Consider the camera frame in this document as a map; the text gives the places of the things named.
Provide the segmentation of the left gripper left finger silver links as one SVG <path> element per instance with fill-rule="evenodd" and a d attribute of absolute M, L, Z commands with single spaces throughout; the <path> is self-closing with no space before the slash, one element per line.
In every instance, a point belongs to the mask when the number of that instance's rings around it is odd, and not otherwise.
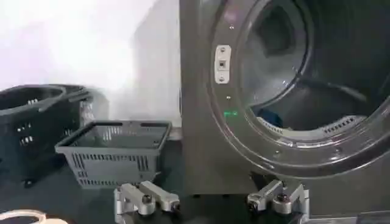
<path fill-rule="evenodd" d="M 138 185 L 125 183 L 114 190 L 115 215 L 137 212 L 139 215 L 152 215 L 157 206 L 164 212 L 176 212 L 180 209 L 180 198 L 151 181 Z"/>

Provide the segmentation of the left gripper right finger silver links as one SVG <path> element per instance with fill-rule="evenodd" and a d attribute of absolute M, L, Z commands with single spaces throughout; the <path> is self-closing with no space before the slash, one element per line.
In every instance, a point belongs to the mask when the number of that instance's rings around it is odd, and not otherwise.
<path fill-rule="evenodd" d="M 249 194 L 246 203 L 253 212 L 272 210 L 281 215 L 293 212 L 308 215 L 310 213 L 309 190 L 302 183 L 284 185 L 281 180 L 272 180 L 259 191 Z"/>

